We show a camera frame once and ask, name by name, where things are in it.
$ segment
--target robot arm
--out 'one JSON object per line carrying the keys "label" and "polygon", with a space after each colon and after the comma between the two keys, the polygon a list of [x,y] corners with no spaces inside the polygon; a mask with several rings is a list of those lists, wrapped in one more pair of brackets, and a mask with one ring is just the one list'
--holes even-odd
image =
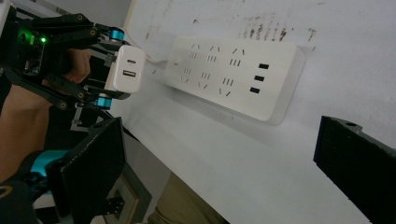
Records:
{"label": "robot arm", "polygon": [[[4,24],[0,38],[0,67],[12,84],[32,91],[65,110],[76,105],[80,107],[109,109],[111,99],[125,99],[130,93],[138,90],[138,77],[127,77],[134,83],[130,90],[122,88],[99,89],[83,88],[67,80],[63,75],[70,68],[65,52],[67,49],[98,49],[107,53],[107,66],[118,66],[117,51],[133,51],[136,55],[145,53],[141,49],[127,46],[123,41],[123,31],[115,27],[95,24],[82,14],[70,14],[57,18],[36,18],[32,20],[16,20],[16,12],[9,7],[7,1],[1,5],[0,25]],[[9,8],[7,19],[5,11]],[[114,81],[114,74],[109,74],[107,81]],[[61,94],[44,85],[45,79],[66,94]]]}

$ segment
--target cable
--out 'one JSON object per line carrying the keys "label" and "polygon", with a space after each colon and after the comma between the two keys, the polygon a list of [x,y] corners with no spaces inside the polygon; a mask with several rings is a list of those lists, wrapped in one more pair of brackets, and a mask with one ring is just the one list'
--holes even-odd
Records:
{"label": "cable", "polygon": [[[129,32],[128,32],[127,30],[125,30],[124,33],[128,36],[128,39],[130,40],[130,43],[129,43],[129,44],[131,44],[131,46],[136,47],[136,48],[139,48],[139,49],[142,49],[138,44],[136,44],[136,42],[134,42],[134,40],[133,40],[132,37],[129,35]],[[146,53],[146,60],[147,60],[149,63],[154,63],[154,64],[168,63],[167,60],[154,60],[154,59],[153,59],[151,56],[149,56],[147,53]]]}

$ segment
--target power strip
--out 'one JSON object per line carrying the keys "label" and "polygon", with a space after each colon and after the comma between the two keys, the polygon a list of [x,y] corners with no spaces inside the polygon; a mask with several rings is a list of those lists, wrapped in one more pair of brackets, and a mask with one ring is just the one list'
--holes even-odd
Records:
{"label": "power strip", "polygon": [[180,36],[164,72],[177,89],[279,124],[305,63],[293,43]]}

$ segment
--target white charger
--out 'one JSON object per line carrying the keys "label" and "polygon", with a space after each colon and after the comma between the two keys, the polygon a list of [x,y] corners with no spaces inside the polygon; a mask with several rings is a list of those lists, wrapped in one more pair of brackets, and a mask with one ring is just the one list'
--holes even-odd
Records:
{"label": "white charger", "polygon": [[111,86],[108,90],[136,93],[140,89],[141,76],[146,63],[146,53],[132,46],[122,46],[116,53],[117,60],[111,65]]}

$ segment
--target white power strip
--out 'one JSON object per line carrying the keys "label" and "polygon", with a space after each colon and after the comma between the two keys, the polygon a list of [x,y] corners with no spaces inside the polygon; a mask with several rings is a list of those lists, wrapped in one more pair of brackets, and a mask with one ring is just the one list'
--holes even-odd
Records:
{"label": "white power strip", "polygon": [[181,36],[165,82],[269,124],[285,116],[305,63],[295,44]]}

